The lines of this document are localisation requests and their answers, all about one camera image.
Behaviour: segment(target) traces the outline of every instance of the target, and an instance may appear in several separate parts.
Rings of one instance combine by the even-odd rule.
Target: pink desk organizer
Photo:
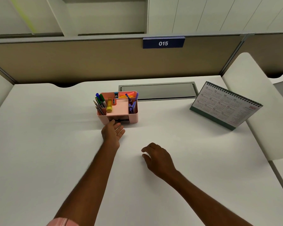
[[[122,91],[118,92],[119,97],[125,96],[125,94],[128,94],[129,96],[132,95],[130,99],[132,102],[135,101],[136,97],[136,91]],[[102,93],[106,104],[108,104],[108,98],[115,98],[114,92],[110,93]],[[134,107],[134,113],[129,114],[129,102],[128,98],[117,98],[117,104],[112,106],[112,112],[107,113],[106,108],[102,108],[104,115],[101,115],[97,111],[97,116],[100,119],[100,121],[103,123],[103,125],[108,124],[111,120],[115,121],[129,121],[131,124],[137,123],[139,121],[139,115],[138,115],[138,106],[137,101],[136,105]]]

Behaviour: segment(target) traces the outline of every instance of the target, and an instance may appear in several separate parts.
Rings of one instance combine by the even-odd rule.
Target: hand
[[[142,156],[147,163],[148,169],[159,178],[166,181],[177,174],[178,171],[173,164],[170,154],[159,145],[151,143],[141,151],[149,154],[149,156],[147,154]]]
[[[102,129],[104,143],[109,144],[116,151],[119,148],[119,140],[124,133],[124,126],[121,123],[115,124],[115,120],[110,121]]]

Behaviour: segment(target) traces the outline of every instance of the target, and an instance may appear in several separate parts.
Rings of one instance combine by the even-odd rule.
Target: forearm
[[[94,225],[107,186],[116,154],[115,149],[104,142],[91,165],[69,194],[56,214],[68,218],[79,226]]]
[[[181,173],[174,173],[166,182],[181,194],[206,226],[251,226],[193,185]]]

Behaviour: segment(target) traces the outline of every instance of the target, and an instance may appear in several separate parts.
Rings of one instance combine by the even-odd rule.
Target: pink sleeve
[[[49,222],[47,226],[79,226],[67,218],[56,218]]]

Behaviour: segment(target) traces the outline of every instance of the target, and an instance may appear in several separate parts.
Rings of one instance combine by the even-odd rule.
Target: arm
[[[149,170],[172,186],[205,226],[252,226],[187,180],[175,169],[171,156],[165,149],[151,143],[141,151],[149,154],[142,155]]]
[[[91,165],[64,201],[55,218],[68,218],[79,226],[94,225],[97,218],[119,139],[124,134],[120,123],[110,121],[102,129],[104,142]]]

